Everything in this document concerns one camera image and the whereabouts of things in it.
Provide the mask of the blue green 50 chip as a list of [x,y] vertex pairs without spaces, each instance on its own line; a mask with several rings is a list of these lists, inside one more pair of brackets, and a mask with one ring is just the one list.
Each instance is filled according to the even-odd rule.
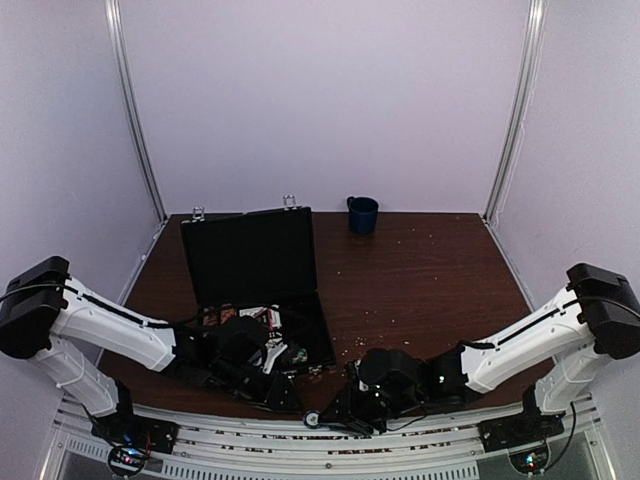
[[307,411],[303,417],[304,425],[309,429],[318,429],[321,427],[320,412],[317,410]]

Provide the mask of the black poker set case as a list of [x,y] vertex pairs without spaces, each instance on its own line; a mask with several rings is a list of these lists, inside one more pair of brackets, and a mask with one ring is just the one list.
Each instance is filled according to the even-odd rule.
[[309,207],[202,214],[182,221],[180,230],[201,310],[274,305],[285,342],[306,351],[285,371],[312,373],[336,366],[318,292]]

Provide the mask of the green poker chip stack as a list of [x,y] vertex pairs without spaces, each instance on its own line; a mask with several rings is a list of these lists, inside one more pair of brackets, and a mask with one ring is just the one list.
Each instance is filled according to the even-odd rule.
[[306,363],[308,361],[308,352],[304,348],[299,348],[296,350],[291,357],[292,365],[300,365]]

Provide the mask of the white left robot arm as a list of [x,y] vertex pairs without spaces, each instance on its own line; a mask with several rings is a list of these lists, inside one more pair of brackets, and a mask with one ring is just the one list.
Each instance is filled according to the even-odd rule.
[[287,346],[270,346],[256,319],[220,325],[169,323],[113,303],[72,277],[52,256],[14,277],[1,296],[1,351],[28,360],[74,396],[123,444],[137,442],[144,424],[131,412],[128,390],[79,351],[79,339],[146,369],[198,388],[219,390],[256,408],[301,411],[292,380],[277,371]]

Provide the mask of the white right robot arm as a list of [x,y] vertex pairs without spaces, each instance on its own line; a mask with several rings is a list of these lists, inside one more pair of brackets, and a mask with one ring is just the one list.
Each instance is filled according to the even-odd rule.
[[597,371],[639,352],[639,300],[628,279],[587,263],[568,284],[518,322],[477,341],[461,341],[430,359],[375,348],[345,367],[346,383],[309,428],[372,435],[409,413],[456,412],[520,372],[551,357],[554,369],[526,392],[529,406],[513,419],[519,440],[535,440],[562,415]]

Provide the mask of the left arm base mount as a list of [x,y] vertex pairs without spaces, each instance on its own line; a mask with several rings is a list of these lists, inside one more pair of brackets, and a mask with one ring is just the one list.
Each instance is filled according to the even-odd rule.
[[85,413],[92,424],[91,433],[111,447],[108,468],[117,479],[131,479],[142,472],[153,453],[173,452],[179,425],[135,414],[129,389],[120,381],[115,386],[118,402],[114,413],[103,417],[88,410]]

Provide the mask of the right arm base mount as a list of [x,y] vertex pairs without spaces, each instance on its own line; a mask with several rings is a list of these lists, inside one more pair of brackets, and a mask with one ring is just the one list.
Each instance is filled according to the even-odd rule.
[[523,394],[521,412],[480,422],[479,436],[486,453],[507,450],[518,473],[542,475],[552,465],[548,440],[564,432],[564,416],[543,414],[531,386]]

